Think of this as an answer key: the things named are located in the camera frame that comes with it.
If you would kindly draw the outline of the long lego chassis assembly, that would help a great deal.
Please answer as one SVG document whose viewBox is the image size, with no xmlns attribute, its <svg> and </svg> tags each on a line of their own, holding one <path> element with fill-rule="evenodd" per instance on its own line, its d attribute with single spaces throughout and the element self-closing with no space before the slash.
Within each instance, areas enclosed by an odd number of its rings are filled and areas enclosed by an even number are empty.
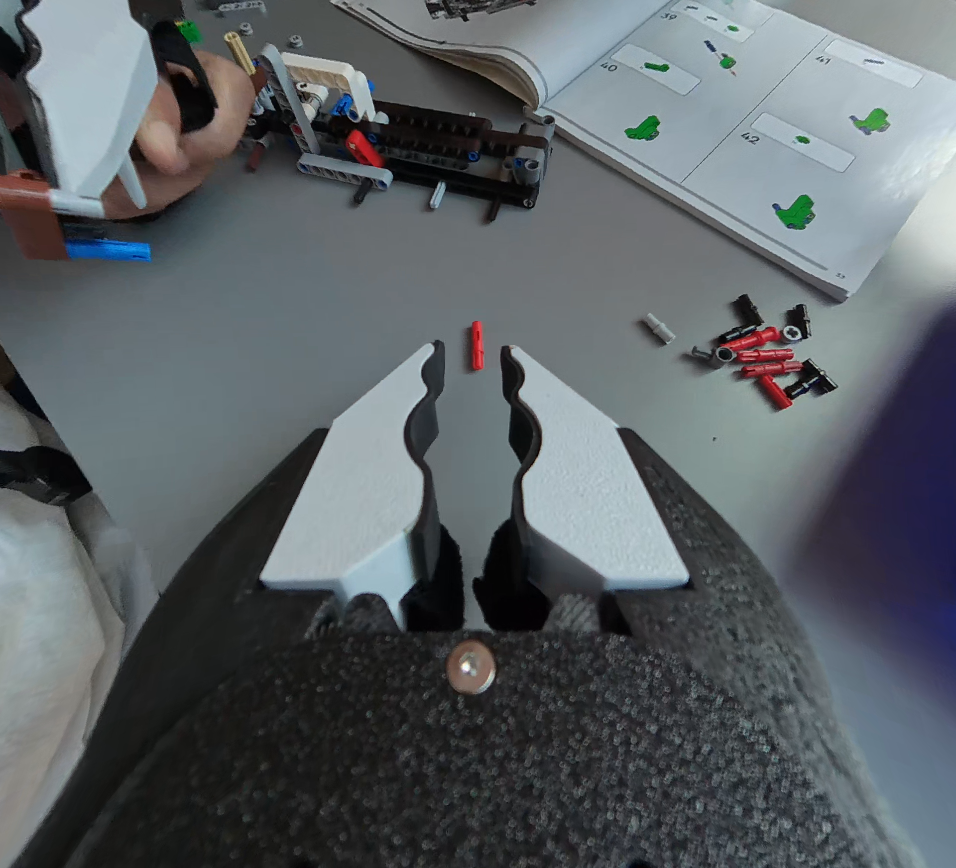
<svg viewBox="0 0 956 868">
<path fill-rule="evenodd" d="M 298 151 L 296 169 L 345 184 L 359 207 L 396 182 L 431 192 L 432 211 L 448 193 L 532 210 L 551 157 L 552 120 L 500 130 L 487 118 L 389 102 L 352 64 L 282 52 L 266 44 L 252 58 L 256 98 L 241 146 L 255 170 L 273 140 Z"/>
</svg>

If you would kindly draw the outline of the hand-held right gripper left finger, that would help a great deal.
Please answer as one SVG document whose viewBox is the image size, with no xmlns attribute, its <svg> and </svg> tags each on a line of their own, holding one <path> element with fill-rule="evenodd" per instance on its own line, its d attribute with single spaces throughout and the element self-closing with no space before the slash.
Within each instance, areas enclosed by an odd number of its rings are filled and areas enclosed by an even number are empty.
<svg viewBox="0 0 956 868">
<path fill-rule="evenodd" d="M 434 575 L 440 522 L 426 455 L 439 433 L 445 345 L 428 342 L 337 417 L 260 573 L 271 590 L 404 599 Z"/>
</svg>

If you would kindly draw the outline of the small brown lego assembly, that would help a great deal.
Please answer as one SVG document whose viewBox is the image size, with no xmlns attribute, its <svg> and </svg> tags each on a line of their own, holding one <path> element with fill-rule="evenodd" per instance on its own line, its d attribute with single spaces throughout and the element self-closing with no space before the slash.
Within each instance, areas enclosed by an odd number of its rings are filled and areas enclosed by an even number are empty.
<svg viewBox="0 0 956 868">
<path fill-rule="evenodd" d="M 102 220 L 102 200 L 53 188 L 38 172 L 18 169 L 1 177 L 1 213 L 20 253 L 29 260 L 150 263 L 146 243 L 69 236 L 61 218 Z"/>
</svg>

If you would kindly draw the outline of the pile of red black pins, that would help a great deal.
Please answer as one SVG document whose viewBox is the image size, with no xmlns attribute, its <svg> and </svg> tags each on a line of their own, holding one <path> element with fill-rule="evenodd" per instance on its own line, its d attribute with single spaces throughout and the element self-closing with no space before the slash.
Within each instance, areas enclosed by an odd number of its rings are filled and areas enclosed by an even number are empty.
<svg viewBox="0 0 956 868">
<path fill-rule="evenodd" d="M 699 371 L 725 373 L 737 384 L 754 386 L 778 412 L 803 398 L 825 397 L 839 389 L 833 374 L 811 355 L 814 313 L 807 301 L 768 315 L 743 292 L 728 308 L 733 324 L 685 352 Z"/>
</svg>

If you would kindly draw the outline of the person's left hand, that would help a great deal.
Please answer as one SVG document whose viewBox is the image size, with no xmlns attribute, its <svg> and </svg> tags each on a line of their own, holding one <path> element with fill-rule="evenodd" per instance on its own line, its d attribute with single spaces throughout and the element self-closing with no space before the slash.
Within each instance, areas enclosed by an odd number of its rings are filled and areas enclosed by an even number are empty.
<svg viewBox="0 0 956 868">
<path fill-rule="evenodd" d="M 229 59 L 199 51 L 218 106 L 210 124 L 182 133 L 181 115 L 171 84 L 163 79 L 137 130 L 142 155 L 137 173 L 147 205 L 138 210 L 120 181 L 102 195 L 107 220 L 131 220 L 158 213 L 195 191 L 238 145 L 246 128 L 255 91 L 249 76 Z"/>
</svg>

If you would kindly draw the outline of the lego instruction booklet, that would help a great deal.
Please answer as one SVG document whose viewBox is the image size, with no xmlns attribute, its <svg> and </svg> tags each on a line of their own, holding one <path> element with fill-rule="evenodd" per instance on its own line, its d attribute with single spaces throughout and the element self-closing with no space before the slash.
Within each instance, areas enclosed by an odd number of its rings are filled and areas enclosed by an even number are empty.
<svg viewBox="0 0 956 868">
<path fill-rule="evenodd" d="M 954 160 L 954 82 L 756 0 L 332 0 L 830 297 Z"/>
</svg>

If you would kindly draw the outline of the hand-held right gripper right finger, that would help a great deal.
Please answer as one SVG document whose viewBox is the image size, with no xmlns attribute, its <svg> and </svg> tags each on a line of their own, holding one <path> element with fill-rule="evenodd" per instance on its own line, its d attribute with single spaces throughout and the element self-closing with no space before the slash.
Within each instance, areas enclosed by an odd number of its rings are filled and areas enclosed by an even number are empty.
<svg viewBox="0 0 956 868">
<path fill-rule="evenodd" d="M 502 546 L 502 628 L 537 630 L 560 598 L 682 592 L 689 568 L 636 463 L 633 432 L 516 345 L 502 348 L 518 460 Z"/>
</svg>

